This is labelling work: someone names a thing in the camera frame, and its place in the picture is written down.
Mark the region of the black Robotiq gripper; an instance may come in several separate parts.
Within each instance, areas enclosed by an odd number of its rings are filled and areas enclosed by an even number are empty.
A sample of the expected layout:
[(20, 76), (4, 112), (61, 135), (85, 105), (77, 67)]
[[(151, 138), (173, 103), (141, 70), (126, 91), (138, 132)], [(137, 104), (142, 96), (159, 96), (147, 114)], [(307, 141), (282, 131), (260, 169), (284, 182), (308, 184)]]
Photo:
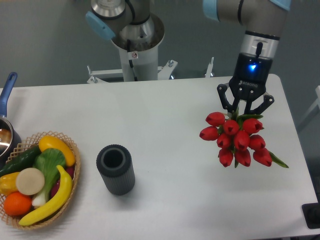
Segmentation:
[[(228, 83), (217, 86), (218, 96), (224, 110), (234, 113), (241, 100), (246, 101), (245, 113), (261, 115), (274, 103), (274, 97), (266, 93), (266, 82), (273, 60), (239, 54), (235, 70)], [(227, 100), (228, 88), (234, 97), (233, 103)]]

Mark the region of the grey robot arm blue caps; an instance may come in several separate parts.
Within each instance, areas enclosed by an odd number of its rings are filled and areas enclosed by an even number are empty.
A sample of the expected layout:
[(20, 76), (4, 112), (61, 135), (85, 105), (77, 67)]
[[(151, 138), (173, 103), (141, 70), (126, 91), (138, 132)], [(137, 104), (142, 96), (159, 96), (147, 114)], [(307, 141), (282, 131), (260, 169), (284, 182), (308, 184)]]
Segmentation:
[[(118, 49), (126, 82), (158, 80), (158, 47), (164, 24), (151, 13), (148, 0), (93, 0), (85, 19), (102, 39)], [(245, 26), (235, 70), (228, 83), (217, 87), (222, 107), (233, 114), (240, 101), (244, 113), (259, 115), (273, 102), (266, 81), (282, 35), (289, 0), (205, 0), (204, 15)]]

